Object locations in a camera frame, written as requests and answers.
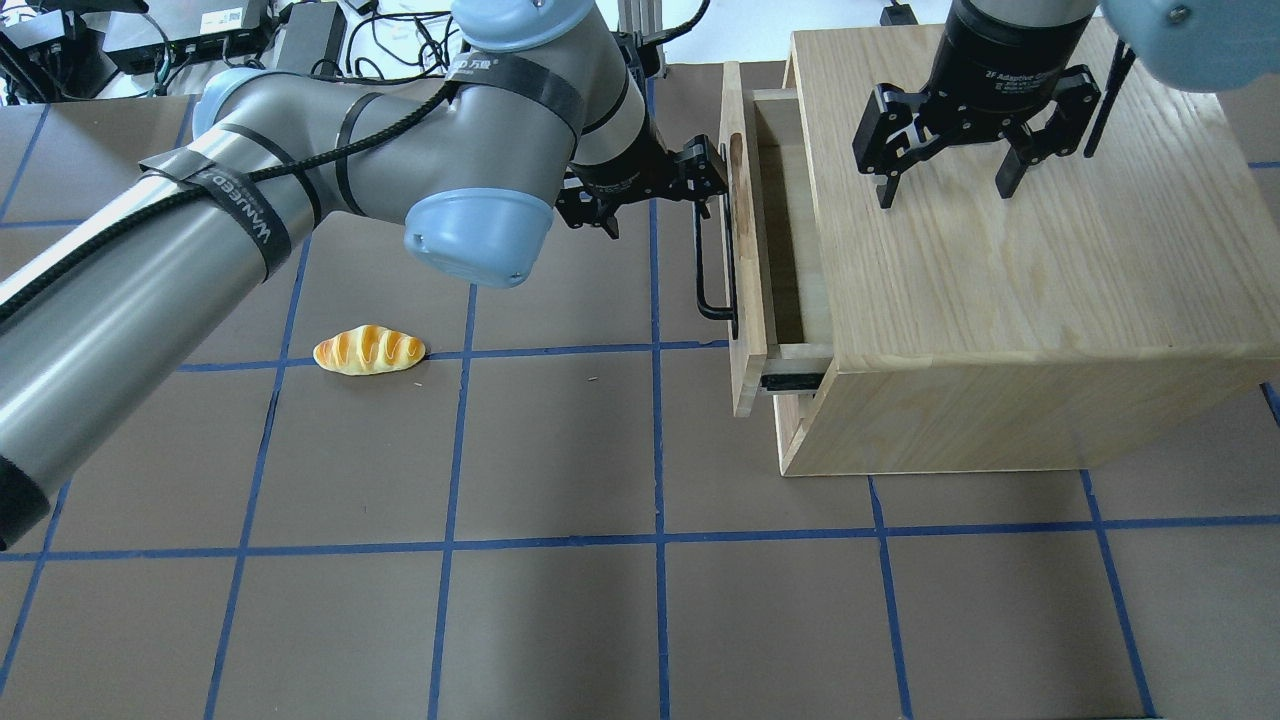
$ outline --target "bread roll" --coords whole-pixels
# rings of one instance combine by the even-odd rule
[[[426,357],[426,343],[381,325],[360,325],[321,342],[311,356],[325,370],[374,375],[412,368]]]

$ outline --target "light blue joint cap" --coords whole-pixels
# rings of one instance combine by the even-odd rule
[[[1102,0],[1102,14],[1178,90],[1219,92],[1280,72],[1280,0]]]
[[[260,78],[262,76],[279,76],[279,74],[296,74],[287,73],[284,70],[256,70],[253,68],[232,68],[229,70],[223,70],[209,79],[205,85],[205,94],[200,97],[200,102],[196,102],[196,110],[191,114],[191,129],[193,137],[200,137],[209,132],[209,128],[214,127],[218,122],[218,113],[221,111],[223,104],[227,99],[232,96],[233,92],[241,88],[246,82]]]
[[[594,8],[594,0],[453,0],[453,19],[480,50],[518,53],[573,29]]]
[[[466,187],[419,200],[404,218],[404,247],[419,260],[486,287],[529,278],[552,228],[552,206],[500,187]]]

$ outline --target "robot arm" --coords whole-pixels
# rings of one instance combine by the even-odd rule
[[[609,227],[623,202],[723,191],[718,163],[696,158],[705,138],[680,155],[662,145],[591,0],[456,0],[453,13],[475,51],[421,106],[223,73],[188,147],[147,160],[133,188],[0,284],[0,550],[334,210],[403,223],[425,263],[512,287],[566,195],[576,223]]]
[[[1089,68],[1068,68],[1098,0],[952,0],[933,72],[918,92],[881,83],[872,91],[854,155],[878,177],[890,208],[902,173],[946,147],[1007,141],[996,173],[1001,197],[1027,170],[1078,149],[1102,106],[1092,156],[1129,67],[1142,59],[1161,82],[1193,92],[1240,87],[1280,72],[1280,3],[1275,0],[1101,0],[1121,38],[1103,100]],[[1030,120],[1050,104],[1042,129]]]

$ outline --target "drawer handle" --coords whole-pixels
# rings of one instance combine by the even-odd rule
[[[724,154],[724,145],[721,145],[721,154]],[[730,217],[728,192],[721,196],[721,215],[724,218],[724,252],[728,258],[728,306],[714,307],[707,302],[707,273],[703,263],[703,219],[712,217],[707,209],[707,202],[699,200],[694,202],[694,283],[698,291],[698,311],[708,320],[728,320],[730,333],[737,340],[737,274],[733,263],[733,225]]]

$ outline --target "wooden box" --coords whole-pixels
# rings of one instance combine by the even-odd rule
[[[726,65],[733,409],[773,395],[783,475],[1093,466],[1280,370],[1280,233],[1217,99],[1140,63],[1096,158],[1006,201],[1007,145],[948,149],[879,209],[854,131],[940,36],[797,32],[782,90]]]

